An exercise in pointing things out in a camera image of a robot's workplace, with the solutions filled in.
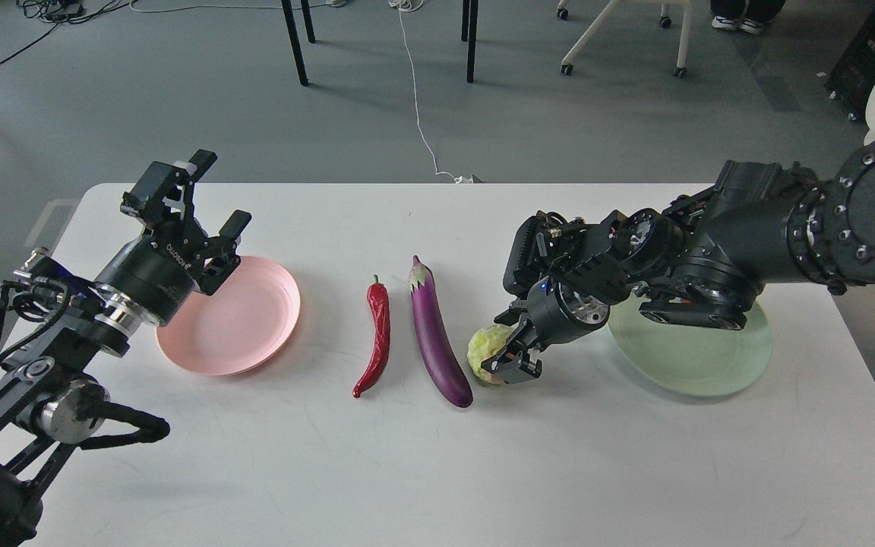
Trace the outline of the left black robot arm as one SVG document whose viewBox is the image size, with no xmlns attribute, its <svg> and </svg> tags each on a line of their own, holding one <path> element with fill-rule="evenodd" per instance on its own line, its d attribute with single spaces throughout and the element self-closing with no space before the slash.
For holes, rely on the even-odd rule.
<svg viewBox="0 0 875 547">
<path fill-rule="evenodd" d="M 251 215 L 232 212 L 218 236 L 194 215 L 195 184 L 215 162 L 199 150 L 151 163 L 119 205 L 142 233 L 95 280 L 37 249 L 0 283 L 0 546 L 36 535 L 46 489 L 75 451 L 170 432 L 159 416 L 112 402 L 86 367 L 98 353 L 124 356 L 140 326 L 167 325 L 192 293 L 215 294 L 240 265 Z"/>
</svg>

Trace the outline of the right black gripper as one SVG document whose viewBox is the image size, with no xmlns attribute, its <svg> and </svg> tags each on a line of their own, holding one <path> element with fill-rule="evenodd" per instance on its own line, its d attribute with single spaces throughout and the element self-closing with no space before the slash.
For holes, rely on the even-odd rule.
<svg viewBox="0 0 875 547">
<path fill-rule="evenodd" d="M 524 298 L 517 298 L 495 318 L 513 326 L 506 346 L 483 361 L 484 370 L 504 376 L 506 384 L 537 380 L 542 374 L 539 354 L 551 345 L 564 345 L 604 327 L 611 306 L 553 280 L 540 280 Z"/>
</svg>

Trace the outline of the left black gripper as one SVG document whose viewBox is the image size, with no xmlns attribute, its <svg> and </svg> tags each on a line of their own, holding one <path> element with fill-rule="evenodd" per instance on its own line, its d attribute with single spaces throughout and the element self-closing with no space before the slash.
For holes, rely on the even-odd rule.
<svg viewBox="0 0 875 547">
<path fill-rule="evenodd" d="M 192 293 L 213 295 L 239 266 L 236 249 L 252 214 L 234 210 L 216 236 L 194 217 L 194 185 L 215 162 L 207 150 L 172 165 L 153 162 L 122 194 L 119 211 L 143 229 L 95 277 L 105 298 L 122 296 L 164 326 Z"/>
</svg>

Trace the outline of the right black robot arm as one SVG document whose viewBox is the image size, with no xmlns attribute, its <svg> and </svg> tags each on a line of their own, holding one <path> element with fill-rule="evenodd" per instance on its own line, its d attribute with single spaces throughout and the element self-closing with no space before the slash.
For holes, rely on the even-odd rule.
<svg viewBox="0 0 875 547">
<path fill-rule="evenodd" d="M 806 167 L 729 160 L 708 189 L 663 210 L 603 221 L 539 211 L 518 229 L 495 318 L 513 327 L 482 369 L 508 384 L 539 378 L 532 356 L 605 325 L 631 293 L 659 324 L 740 331 L 768 283 L 841 295 L 875 284 L 875 140 L 834 178 Z"/>
</svg>

